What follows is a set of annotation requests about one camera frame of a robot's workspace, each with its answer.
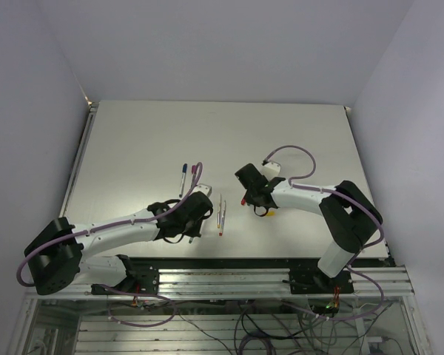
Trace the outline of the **aluminium frame rail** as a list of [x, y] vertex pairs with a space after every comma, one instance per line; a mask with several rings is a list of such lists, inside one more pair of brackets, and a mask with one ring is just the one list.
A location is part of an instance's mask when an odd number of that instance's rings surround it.
[[[358, 268], [361, 275], [351, 275], [353, 291], [342, 293], [345, 298], [379, 297], [377, 282], [386, 297], [403, 297], [414, 293], [404, 267]], [[158, 294], [171, 300], [235, 300], [235, 299], [295, 299], [333, 296], [331, 291], [293, 293], [283, 281], [289, 276], [286, 269], [211, 270], [163, 269], [160, 271]]]

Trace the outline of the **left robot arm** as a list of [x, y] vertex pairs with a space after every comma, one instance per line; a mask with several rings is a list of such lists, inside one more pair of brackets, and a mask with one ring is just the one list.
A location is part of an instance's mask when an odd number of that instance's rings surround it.
[[24, 250], [32, 280], [19, 282], [48, 296], [64, 290], [79, 274], [90, 273], [88, 261], [97, 254], [133, 243], [200, 237], [203, 222], [213, 213], [210, 195], [208, 186], [199, 185], [182, 199], [156, 202], [101, 223], [77, 225], [67, 217], [56, 218]]

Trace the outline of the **red pen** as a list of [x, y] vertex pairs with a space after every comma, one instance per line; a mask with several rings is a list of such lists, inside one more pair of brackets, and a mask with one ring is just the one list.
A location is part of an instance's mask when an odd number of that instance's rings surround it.
[[222, 209], [221, 209], [221, 223], [218, 232], [219, 237], [223, 236], [225, 221], [226, 221], [226, 200], [223, 200]]

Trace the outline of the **blue pen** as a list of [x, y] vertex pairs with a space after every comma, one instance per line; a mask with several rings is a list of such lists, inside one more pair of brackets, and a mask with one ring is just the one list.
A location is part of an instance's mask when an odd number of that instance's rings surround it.
[[182, 172], [181, 184], [180, 184], [180, 189], [179, 189], [179, 194], [178, 194], [179, 198], [182, 198], [184, 195], [185, 183], [186, 183], [186, 172]]

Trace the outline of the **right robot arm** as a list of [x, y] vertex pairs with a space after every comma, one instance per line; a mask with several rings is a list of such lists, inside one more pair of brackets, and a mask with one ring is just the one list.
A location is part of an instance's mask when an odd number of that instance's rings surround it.
[[311, 275], [312, 286], [325, 293], [337, 285], [338, 274], [360, 252], [380, 243], [370, 238], [383, 231], [383, 218], [350, 180], [333, 187], [294, 184], [291, 179], [268, 179], [251, 163], [235, 173], [246, 192], [243, 199], [254, 209], [297, 209], [323, 217], [332, 242]]

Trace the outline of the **yellow pen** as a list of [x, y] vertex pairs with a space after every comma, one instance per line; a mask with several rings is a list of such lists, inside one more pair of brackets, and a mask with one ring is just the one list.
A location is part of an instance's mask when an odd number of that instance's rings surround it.
[[217, 211], [217, 228], [218, 228], [218, 229], [221, 227], [222, 203], [223, 203], [222, 194], [219, 193], [219, 198], [218, 198], [218, 211]]

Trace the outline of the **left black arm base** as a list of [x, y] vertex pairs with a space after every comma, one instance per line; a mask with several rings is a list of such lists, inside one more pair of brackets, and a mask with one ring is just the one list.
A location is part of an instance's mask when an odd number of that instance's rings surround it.
[[92, 295], [152, 296], [158, 293], [160, 274], [151, 264], [137, 263], [124, 254], [108, 257], [108, 262], [103, 277], [91, 285]]

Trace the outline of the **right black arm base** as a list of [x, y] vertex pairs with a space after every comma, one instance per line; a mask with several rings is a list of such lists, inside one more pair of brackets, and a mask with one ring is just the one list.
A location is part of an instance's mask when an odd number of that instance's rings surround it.
[[352, 294], [354, 286], [348, 271], [340, 272], [336, 277], [327, 277], [321, 271], [293, 269], [282, 283], [290, 287], [292, 294]]

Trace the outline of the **purple pen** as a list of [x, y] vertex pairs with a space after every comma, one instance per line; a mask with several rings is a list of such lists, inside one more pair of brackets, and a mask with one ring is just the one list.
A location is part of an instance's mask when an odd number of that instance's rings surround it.
[[195, 177], [196, 177], [196, 174], [195, 174], [195, 173], [192, 173], [192, 174], [191, 174], [190, 185], [189, 185], [189, 188], [188, 188], [188, 192], [189, 192], [189, 191], [192, 191], [192, 189], [193, 189], [194, 181], [195, 181]]

